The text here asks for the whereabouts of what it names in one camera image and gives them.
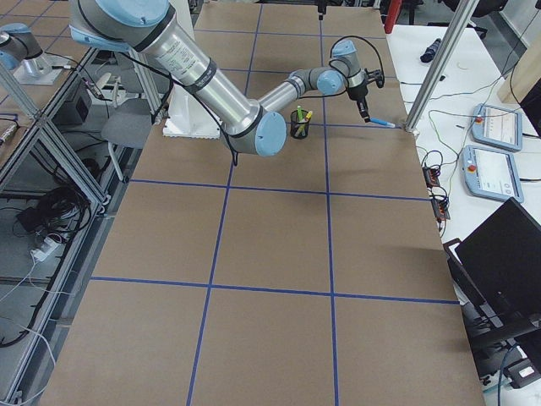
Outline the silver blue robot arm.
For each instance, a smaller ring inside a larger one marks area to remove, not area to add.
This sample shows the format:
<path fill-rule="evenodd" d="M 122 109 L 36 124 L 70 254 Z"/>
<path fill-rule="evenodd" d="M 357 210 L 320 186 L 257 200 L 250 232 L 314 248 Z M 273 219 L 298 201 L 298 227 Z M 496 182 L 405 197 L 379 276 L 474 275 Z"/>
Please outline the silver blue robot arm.
<path fill-rule="evenodd" d="M 72 1 L 70 30 L 81 44 L 152 56 L 198 102 L 222 122 L 221 139 L 233 154 L 274 156 L 287 125 L 280 111 L 308 91 L 334 96 L 346 91 L 364 120 L 369 72 L 349 39 L 331 49 L 327 67 L 300 69 L 259 100 L 247 98 L 177 21 L 168 1 Z"/>
<path fill-rule="evenodd" d="M 1 64 L 14 70 L 25 60 L 33 60 L 43 54 L 43 49 L 29 26 L 11 23 L 1 27 Z"/>

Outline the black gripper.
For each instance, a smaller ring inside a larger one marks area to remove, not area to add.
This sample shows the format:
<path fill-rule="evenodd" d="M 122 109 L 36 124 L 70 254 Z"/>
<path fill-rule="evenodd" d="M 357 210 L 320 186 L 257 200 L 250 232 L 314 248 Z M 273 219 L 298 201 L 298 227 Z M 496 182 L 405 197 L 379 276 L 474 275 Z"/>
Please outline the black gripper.
<path fill-rule="evenodd" d="M 368 103 L 366 101 L 368 93 L 367 80 L 362 80 L 347 87 L 347 94 L 352 101 L 356 102 L 359 114 L 365 123 L 370 122 Z"/>

